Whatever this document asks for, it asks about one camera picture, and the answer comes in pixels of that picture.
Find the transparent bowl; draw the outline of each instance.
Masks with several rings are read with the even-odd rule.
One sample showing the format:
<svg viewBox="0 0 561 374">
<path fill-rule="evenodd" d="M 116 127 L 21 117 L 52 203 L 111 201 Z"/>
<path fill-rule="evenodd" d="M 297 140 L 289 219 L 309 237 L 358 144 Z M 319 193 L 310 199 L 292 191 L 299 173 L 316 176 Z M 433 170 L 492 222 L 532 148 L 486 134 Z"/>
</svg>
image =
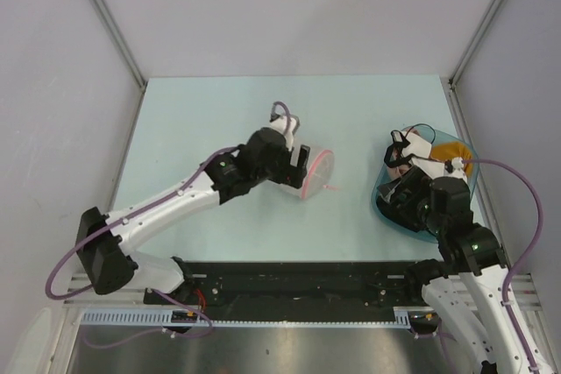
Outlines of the transparent bowl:
<svg viewBox="0 0 561 374">
<path fill-rule="evenodd" d="M 429 127 L 416 126 L 415 129 L 419 132 L 419 136 L 421 136 L 423 139 L 428 140 L 429 142 L 432 140 L 434 134 Z M 447 144 L 447 143 L 450 143 L 450 142 L 460 142 L 460 143 L 462 143 L 462 144 L 464 144 L 465 146 L 468 147 L 468 149 L 472 153 L 472 157 L 474 159 L 476 159 L 478 157 L 477 153 L 473 150 L 472 146 L 467 144 L 463 140 L 455 138 L 452 135 L 449 135 L 448 133 L 444 133 L 443 131 L 435 130 L 435 132 L 437 134 L 437 137 L 435 138 L 435 141 L 434 141 L 433 145 Z M 475 192 L 477 176 L 479 174 L 479 164 L 474 163 L 472 165 L 473 165 L 472 175 L 470 175 L 467 179 L 467 184 L 470 188 L 471 197 L 473 197 L 473 193 Z M 380 195 L 380 193 L 378 192 L 378 186 L 381 185 L 381 184 L 389 183 L 391 180 L 392 179 L 387 174 L 386 166 L 383 165 L 382 169 L 380 171 L 380 174 L 378 175 L 378 179 L 376 180 L 376 185 L 374 186 L 374 190 L 372 191 L 371 204 L 372 204 L 372 208 L 374 210 L 374 213 L 386 225 L 394 228 L 396 231 L 398 231 L 402 234 L 405 234 L 406 236 L 412 236 L 413 238 L 417 238 L 418 240 L 426 241 L 428 243 L 437 243 L 437 239 L 432 234 L 430 234 L 428 231 L 414 232 L 410 229 L 403 228 L 401 225 L 398 225 L 397 223 L 387 219 L 380 212 L 380 210 L 376 206 L 376 198 Z"/>
</svg>

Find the tabletop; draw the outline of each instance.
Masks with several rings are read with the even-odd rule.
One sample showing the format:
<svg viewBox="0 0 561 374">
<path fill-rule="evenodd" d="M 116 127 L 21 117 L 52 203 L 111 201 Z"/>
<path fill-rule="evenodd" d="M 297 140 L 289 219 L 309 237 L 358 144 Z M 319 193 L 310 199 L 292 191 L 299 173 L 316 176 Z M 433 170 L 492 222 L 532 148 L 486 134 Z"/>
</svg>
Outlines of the tabletop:
<svg viewBox="0 0 561 374">
<path fill-rule="evenodd" d="M 390 131 L 428 123 L 456 135 L 436 75 L 151 79 L 114 208 L 189 176 L 212 152 L 268 125 L 273 101 L 297 115 L 297 136 L 331 149 L 330 185 L 302 201 L 271 182 L 177 222 L 141 247 L 192 261 L 388 261 L 440 258 L 437 246 L 387 226 L 371 208 Z M 473 201 L 476 221 L 481 222 Z"/>
</svg>

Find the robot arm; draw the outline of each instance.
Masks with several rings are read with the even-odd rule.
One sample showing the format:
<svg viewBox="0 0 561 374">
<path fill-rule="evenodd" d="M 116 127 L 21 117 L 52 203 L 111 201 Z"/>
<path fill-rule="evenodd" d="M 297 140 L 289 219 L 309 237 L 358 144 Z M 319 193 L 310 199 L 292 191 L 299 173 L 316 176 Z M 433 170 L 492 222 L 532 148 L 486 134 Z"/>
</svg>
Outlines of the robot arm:
<svg viewBox="0 0 561 374">
<path fill-rule="evenodd" d="M 245 145 L 214 153 L 191 177 L 153 198 L 107 215 L 97 208 L 86 211 L 77 243 L 110 227 L 77 252 L 96 293 L 113 293 L 124 286 L 171 293 L 188 276 L 180 261 L 140 253 L 138 247 L 178 220 L 247 194 L 263 181 L 302 187 L 309 148 L 303 145 L 294 151 L 298 127 L 297 117 L 272 113 L 270 126 L 253 133 Z"/>
<path fill-rule="evenodd" d="M 459 273 L 482 323 L 461 300 L 454 299 L 453 286 L 436 260 L 408 269 L 407 278 L 414 293 L 420 294 L 451 329 L 471 357 L 473 372 L 552 374 L 553 369 L 543 359 L 522 318 L 514 294 L 508 294 L 508 301 L 502 298 L 501 288 L 508 274 L 504 251 L 490 229 L 473 222 L 462 159 L 445 163 L 431 160 L 430 143 L 415 133 L 395 131 L 392 137 L 394 142 L 387 150 L 386 164 L 407 164 L 410 169 L 400 180 L 379 188 L 379 209 L 406 228 L 426 229 L 435 235 L 444 262 Z M 390 161 L 393 151 L 398 151 L 397 159 Z M 516 325 L 508 311 L 514 312 Z M 520 334 L 536 360 L 536 367 L 530 367 Z"/>
</svg>

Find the white wall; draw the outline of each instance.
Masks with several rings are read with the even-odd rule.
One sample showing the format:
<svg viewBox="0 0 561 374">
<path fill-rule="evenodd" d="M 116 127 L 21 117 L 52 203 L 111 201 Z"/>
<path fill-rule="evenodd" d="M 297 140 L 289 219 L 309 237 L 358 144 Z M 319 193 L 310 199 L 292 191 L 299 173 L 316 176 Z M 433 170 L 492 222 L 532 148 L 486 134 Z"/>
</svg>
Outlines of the white wall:
<svg viewBox="0 0 561 374">
<path fill-rule="evenodd" d="M 139 99 L 89 0 L 0 0 L 0 372 L 41 308 L 55 320 L 46 276 L 107 208 Z"/>
<path fill-rule="evenodd" d="M 531 271 L 561 353 L 561 0 L 507 0 L 459 84 L 460 104 L 481 157 L 508 162 L 535 184 L 544 205 L 543 240 Z M 536 206 L 509 174 L 486 168 L 501 232 L 517 258 L 536 228 Z"/>
<path fill-rule="evenodd" d="M 449 76 L 491 0 L 107 0 L 147 76 Z"/>
</svg>

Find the black wire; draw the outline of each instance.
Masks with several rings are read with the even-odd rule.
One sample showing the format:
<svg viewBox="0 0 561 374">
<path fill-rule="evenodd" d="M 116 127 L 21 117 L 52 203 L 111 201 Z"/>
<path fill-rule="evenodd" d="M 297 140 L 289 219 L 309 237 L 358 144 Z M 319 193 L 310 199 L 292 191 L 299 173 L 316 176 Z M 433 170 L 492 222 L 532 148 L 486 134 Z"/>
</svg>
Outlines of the black wire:
<svg viewBox="0 0 561 374">
<path fill-rule="evenodd" d="M 443 161 L 441 161 L 441 160 L 438 160 L 438 159 L 433 159 L 433 158 L 423 158 L 423 157 L 418 157 L 418 156 L 416 156 L 416 155 L 414 155 L 414 157 L 415 157 L 415 158 L 417 158 L 417 159 L 422 159 L 423 161 L 430 161 L 430 162 L 443 162 Z"/>
<path fill-rule="evenodd" d="M 418 126 L 425 126 L 428 127 L 429 129 L 432 130 L 432 140 L 430 141 L 431 144 L 435 143 L 435 140 L 437 140 L 437 131 L 434 130 L 434 128 L 430 125 L 430 124 L 426 124 L 426 123 L 417 123 L 417 124 L 413 124 L 411 127 L 409 127 L 409 129 L 407 130 L 407 133 L 405 134 L 405 138 L 407 137 L 407 135 L 415 128 Z"/>
</svg>

